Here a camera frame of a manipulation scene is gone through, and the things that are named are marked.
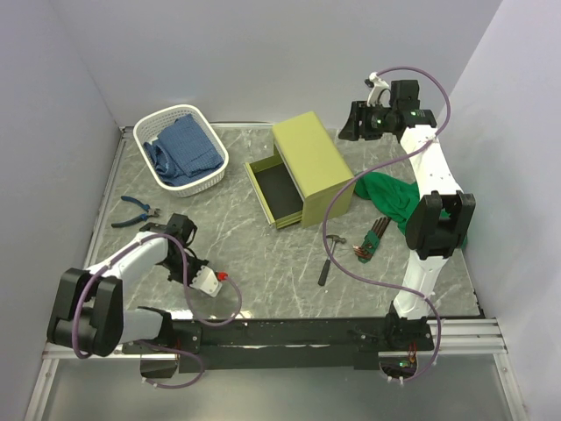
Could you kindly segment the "olive green tool chest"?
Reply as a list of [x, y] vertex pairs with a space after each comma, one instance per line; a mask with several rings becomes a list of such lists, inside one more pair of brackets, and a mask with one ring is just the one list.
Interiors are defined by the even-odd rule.
[[275, 124], [272, 133], [273, 154], [245, 164], [268, 224], [309, 227], [343, 216], [353, 187], [339, 191], [353, 173], [315, 112]]

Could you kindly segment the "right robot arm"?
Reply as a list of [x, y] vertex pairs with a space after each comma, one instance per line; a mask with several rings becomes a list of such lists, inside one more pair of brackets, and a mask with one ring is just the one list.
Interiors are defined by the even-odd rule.
[[366, 83], [371, 89], [368, 98], [352, 102], [338, 137], [357, 141], [394, 135], [410, 161], [419, 191], [419, 202], [405, 227], [408, 266], [402, 288], [391, 304], [391, 311], [402, 319], [383, 330], [385, 342], [401, 350], [415, 337], [413, 326], [404, 319], [429, 315], [426, 300], [445, 263], [465, 241], [476, 202], [449, 169], [434, 114], [420, 105], [418, 81], [385, 82], [371, 75]]

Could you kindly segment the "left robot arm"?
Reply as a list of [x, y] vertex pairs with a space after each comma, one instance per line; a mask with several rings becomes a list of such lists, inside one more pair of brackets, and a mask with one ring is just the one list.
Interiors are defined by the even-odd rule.
[[164, 225], [148, 223], [131, 242], [89, 268], [70, 268], [60, 278], [46, 338], [75, 350], [79, 358], [105, 357], [117, 346], [138, 340], [156, 353], [178, 343], [169, 312], [151, 307], [124, 308], [124, 288], [155, 266], [176, 281], [216, 296], [221, 288], [207, 260], [190, 250], [197, 227], [173, 214]]

